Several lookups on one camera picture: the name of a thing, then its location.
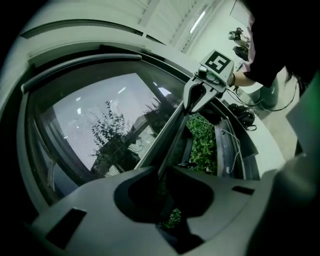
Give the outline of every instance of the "green plant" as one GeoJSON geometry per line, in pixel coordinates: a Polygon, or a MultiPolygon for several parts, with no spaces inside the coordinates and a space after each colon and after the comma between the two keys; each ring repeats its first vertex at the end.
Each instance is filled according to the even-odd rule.
{"type": "Polygon", "coordinates": [[[190,169],[207,174],[217,174],[217,145],[214,126],[202,115],[191,115],[186,126],[193,135],[190,162],[196,167],[190,169]]]}
{"type": "Polygon", "coordinates": [[[174,109],[170,105],[168,109],[168,104],[161,103],[156,97],[153,97],[151,105],[146,104],[145,106],[147,107],[147,111],[144,112],[144,117],[148,120],[154,135],[158,136],[174,109]]]}
{"type": "Polygon", "coordinates": [[[178,208],[172,210],[170,217],[167,221],[161,223],[161,225],[167,229],[176,228],[181,221],[181,211],[178,208]]]}

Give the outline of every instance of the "window glass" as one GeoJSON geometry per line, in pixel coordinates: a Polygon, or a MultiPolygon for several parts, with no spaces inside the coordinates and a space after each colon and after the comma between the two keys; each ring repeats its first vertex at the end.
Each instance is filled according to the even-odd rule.
{"type": "Polygon", "coordinates": [[[183,87],[143,61],[84,66],[43,84],[27,106],[29,141],[41,138],[47,148],[30,154],[31,161],[42,155],[47,163],[38,175],[63,197],[134,169],[181,102],[183,87]]]}

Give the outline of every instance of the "black sleeve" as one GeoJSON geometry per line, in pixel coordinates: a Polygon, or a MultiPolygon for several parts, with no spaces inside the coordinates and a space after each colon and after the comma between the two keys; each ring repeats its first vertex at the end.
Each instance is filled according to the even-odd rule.
{"type": "Polygon", "coordinates": [[[257,21],[253,23],[251,30],[255,55],[250,64],[250,71],[244,72],[244,75],[270,88],[277,73],[285,66],[284,51],[281,51],[282,47],[276,40],[270,38],[270,34],[266,34],[264,26],[257,21]]]}

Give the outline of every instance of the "reflected tree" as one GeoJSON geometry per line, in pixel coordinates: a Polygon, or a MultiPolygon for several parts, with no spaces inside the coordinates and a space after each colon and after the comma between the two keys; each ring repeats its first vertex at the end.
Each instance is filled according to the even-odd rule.
{"type": "Polygon", "coordinates": [[[91,114],[95,118],[91,130],[98,147],[93,154],[96,160],[91,172],[105,176],[111,166],[115,166],[120,172],[133,169],[140,159],[128,149],[130,123],[125,120],[124,115],[113,112],[109,101],[105,102],[103,111],[91,114]]]}
{"type": "Polygon", "coordinates": [[[153,100],[151,105],[145,105],[147,111],[144,112],[144,116],[148,120],[152,131],[157,136],[175,109],[169,103],[162,104],[156,97],[153,97],[153,100]]]}

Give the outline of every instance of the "ceiling light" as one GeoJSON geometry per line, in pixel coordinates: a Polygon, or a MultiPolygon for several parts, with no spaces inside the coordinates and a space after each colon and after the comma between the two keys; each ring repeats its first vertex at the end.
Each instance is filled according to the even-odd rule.
{"type": "Polygon", "coordinates": [[[159,91],[163,94],[164,97],[166,97],[167,95],[171,94],[170,91],[168,91],[167,89],[160,87],[159,91]]]}
{"type": "Polygon", "coordinates": [[[190,33],[192,33],[194,31],[194,29],[196,28],[196,26],[198,25],[199,21],[202,19],[202,17],[205,15],[205,11],[203,11],[203,13],[201,13],[200,17],[198,18],[198,20],[194,23],[193,27],[190,30],[190,33]]]}
{"type": "Polygon", "coordinates": [[[118,94],[122,93],[127,87],[123,87],[120,91],[118,91],[118,94]]]}

